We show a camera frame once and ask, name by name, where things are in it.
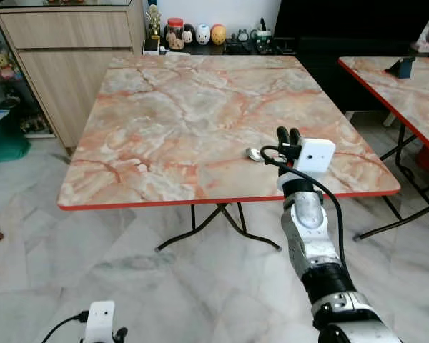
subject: jar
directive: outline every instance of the jar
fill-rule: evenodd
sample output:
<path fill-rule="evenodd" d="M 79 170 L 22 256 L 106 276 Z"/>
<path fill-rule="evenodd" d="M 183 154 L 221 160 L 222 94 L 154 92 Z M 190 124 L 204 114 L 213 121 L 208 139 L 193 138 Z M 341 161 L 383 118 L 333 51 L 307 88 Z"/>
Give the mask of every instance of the jar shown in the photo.
<path fill-rule="evenodd" d="M 165 40 L 167 40 L 169 48 L 172 50 L 181 50 L 184 48 L 183 19 L 169 18 L 167 21 L 167 35 Z"/>

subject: cabinet door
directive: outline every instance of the cabinet door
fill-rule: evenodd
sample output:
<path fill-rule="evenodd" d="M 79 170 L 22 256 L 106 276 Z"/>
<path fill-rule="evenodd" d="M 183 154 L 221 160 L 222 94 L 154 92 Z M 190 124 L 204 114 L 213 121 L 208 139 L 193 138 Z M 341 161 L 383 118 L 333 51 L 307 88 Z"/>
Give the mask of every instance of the cabinet door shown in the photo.
<path fill-rule="evenodd" d="M 31 82 L 65 147 L 78 144 L 113 56 L 128 51 L 21 51 Z"/>

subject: cabinet drawer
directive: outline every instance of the cabinet drawer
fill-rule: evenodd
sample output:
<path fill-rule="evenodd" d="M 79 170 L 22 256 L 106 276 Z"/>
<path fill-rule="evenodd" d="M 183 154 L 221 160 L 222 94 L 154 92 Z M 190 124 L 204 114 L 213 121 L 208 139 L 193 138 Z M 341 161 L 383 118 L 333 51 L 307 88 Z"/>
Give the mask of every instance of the cabinet drawer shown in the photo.
<path fill-rule="evenodd" d="M 17 49 L 130 47 L 125 12 L 2 13 Z"/>

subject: red table edge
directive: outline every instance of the red table edge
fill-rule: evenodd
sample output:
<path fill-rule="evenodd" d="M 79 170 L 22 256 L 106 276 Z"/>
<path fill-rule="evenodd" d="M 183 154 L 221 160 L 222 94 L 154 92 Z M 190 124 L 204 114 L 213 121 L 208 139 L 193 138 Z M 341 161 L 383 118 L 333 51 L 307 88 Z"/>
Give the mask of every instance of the red table edge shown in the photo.
<path fill-rule="evenodd" d="M 394 195 L 400 191 L 392 189 L 390 191 L 375 191 L 375 192 L 351 192 L 336 194 L 337 198 L 353 198 L 353 197 L 379 197 L 385 195 Z M 219 198 L 219 199 L 198 199 L 198 200 L 174 200 L 168 202 L 131 202 L 123 204 L 92 204 L 92 205 L 73 205 L 65 206 L 57 204 L 63 211 L 82 211 L 90 209 L 127 209 L 132 207 L 153 207 L 153 206 L 176 206 L 176 205 L 197 205 L 197 204 L 223 204 L 231 202 L 269 202 L 284 200 L 283 196 L 269 196 L 269 197 L 244 197 L 244 198 Z"/>
<path fill-rule="evenodd" d="M 380 102 L 385 105 L 394 115 L 399 118 L 399 120 L 408 127 L 412 133 L 414 133 L 421 141 L 424 143 L 424 145 L 429 148 L 429 140 L 423 136 L 405 117 L 400 114 L 400 112 L 394 108 L 393 105 L 391 105 L 389 102 L 387 102 L 379 93 L 376 92 L 367 82 L 365 82 L 359 75 L 356 74 L 356 72 L 351 69 L 344 61 L 342 61 L 340 58 L 338 59 L 338 64 L 341 65 L 348 73 L 350 73 L 355 79 L 357 79 L 370 93 L 372 93 L 375 98 L 380 100 Z"/>

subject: spoon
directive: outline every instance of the spoon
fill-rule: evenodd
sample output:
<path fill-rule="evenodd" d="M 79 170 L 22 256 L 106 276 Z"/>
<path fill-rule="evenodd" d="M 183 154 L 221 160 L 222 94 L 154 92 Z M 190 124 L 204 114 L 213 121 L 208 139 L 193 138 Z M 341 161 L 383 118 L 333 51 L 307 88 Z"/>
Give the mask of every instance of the spoon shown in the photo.
<path fill-rule="evenodd" d="M 255 148 L 247 148 L 245 150 L 246 155 L 255 162 L 263 162 L 264 159 L 260 156 L 260 151 Z"/>

